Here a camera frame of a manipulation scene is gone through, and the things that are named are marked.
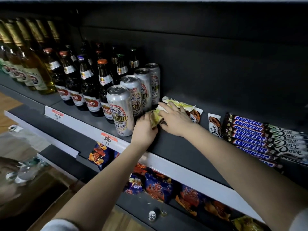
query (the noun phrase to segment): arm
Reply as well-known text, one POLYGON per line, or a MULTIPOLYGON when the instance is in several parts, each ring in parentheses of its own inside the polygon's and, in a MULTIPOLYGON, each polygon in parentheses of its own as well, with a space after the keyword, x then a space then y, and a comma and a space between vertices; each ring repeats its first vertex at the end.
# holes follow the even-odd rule
POLYGON ((153 142, 158 130, 151 128, 150 114, 137 121, 131 144, 56 214, 83 231, 100 231, 120 196, 129 174, 153 142))
POLYGON ((288 230, 295 216, 308 207, 308 192, 258 159, 191 122, 181 107, 159 103, 165 131, 186 138, 260 215, 273 231, 288 230))

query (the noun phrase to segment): yellow chocolate wrapper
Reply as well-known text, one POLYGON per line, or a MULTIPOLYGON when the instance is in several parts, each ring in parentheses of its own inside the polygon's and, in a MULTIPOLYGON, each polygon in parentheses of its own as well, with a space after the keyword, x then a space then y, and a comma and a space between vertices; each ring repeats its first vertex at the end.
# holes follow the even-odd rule
POLYGON ((189 105, 189 104, 186 104, 186 103, 174 100, 172 98, 169 98, 169 97, 166 97, 166 96, 163 97, 163 102, 166 103, 167 105, 169 105, 168 102, 170 102, 170 101, 172 103, 174 103, 178 108, 180 108, 180 106, 182 106, 185 109, 185 111, 187 111, 187 112, 191 112, 195 108, 195 106, 192 106, 192 105, 189 105))
POLYGON ((151 112, 150 120, 151 120, 152 128, 154 128, 158 124, 162 123, 162 121, 163 121, 163 117, 158 115, 160 110, 166 111, 162 106, 159 105, 159 106, 157 106, 156 109, 152 110, 152 112, 151 112))

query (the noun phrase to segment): red and white price tag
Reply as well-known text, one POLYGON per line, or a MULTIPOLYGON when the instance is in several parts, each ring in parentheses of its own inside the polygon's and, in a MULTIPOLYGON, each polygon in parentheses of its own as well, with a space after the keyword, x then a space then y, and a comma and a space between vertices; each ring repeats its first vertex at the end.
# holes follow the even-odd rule
POLYGON ((101 143, 106 147, 114 148, 118 144, 118 139, 106 133, 101 133, 101 143))
POLYGON ((59 112, 59 111, 56 111, 56 110, 52 110, 52 113, 53 113, 53 119, 55 119, 55 120, 59 120, 59 119, 61 119, 61 118, 63 118, 63 116, 64 116, 64 114, 63 113, 61 113, 61 112, 59 112))

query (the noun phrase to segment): white sleeve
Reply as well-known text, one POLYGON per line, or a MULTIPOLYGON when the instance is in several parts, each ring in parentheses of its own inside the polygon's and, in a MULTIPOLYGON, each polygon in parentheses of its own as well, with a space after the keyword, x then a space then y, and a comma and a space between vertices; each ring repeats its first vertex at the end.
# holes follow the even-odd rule
POLYGON ((49 221, 41 231, 79 231, 79 229, 69 221, 56 219, 49 221))
POLYGON ((306 231, 308 229, 308 208, 302 210, 295 217, 289 231, 306 231))

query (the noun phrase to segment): gold foil neck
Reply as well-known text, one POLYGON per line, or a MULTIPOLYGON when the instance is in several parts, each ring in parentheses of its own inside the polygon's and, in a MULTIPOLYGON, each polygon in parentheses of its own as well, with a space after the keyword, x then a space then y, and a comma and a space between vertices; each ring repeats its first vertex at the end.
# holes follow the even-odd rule
POLYGON ((33 23, 31 20, 29 19, 26 19, 30 29, 31 29, 31 32, 34 36, 34 38, 36 39, 37 42, 40 42, 40 43, 43 43, 44 42, 44 38, 42 36, 42 34, 40 33, 38 27, 36 26, 35 23, 33 23))
POLYGON ((9 30, 11 37, 13 38, 14 43, 17 46, 22 46, 23 42, 21 37, 18 35, 17 30, 15 29, 14 25, 12 23, 5 23, 7 29, 9 30))
POLYGON ((49 38, 48 33, 47 33, 42 21, 40 19, 36 19, 36 22, 38 23, 38 26, 39 26, 41 32, 43 33, 44 37, 49 38))
POLYGON ((31 40, 30 34, 29 34, 27 28, 25 27, 25 25, 19 20, 17 20, 16 23, 17 23, 17 25, 18 25, 18 27, 21 31, 23 38, 27 41, 31 40))
POLYGON ((7 32, 6 27, 2 21, 0 21, 0 35, 4 43, 13 43, 10 34, 7 32))
POLYGON ((52 33, 52 36, 56 39, 56 40, 59 40, 60 39, 60 36, 59 36, 59 33, 57 32, 57 29, 56 29, 56 26, 54 24, 54 22, 48 20, 48 25, 51 29, 51 33, 52 33))

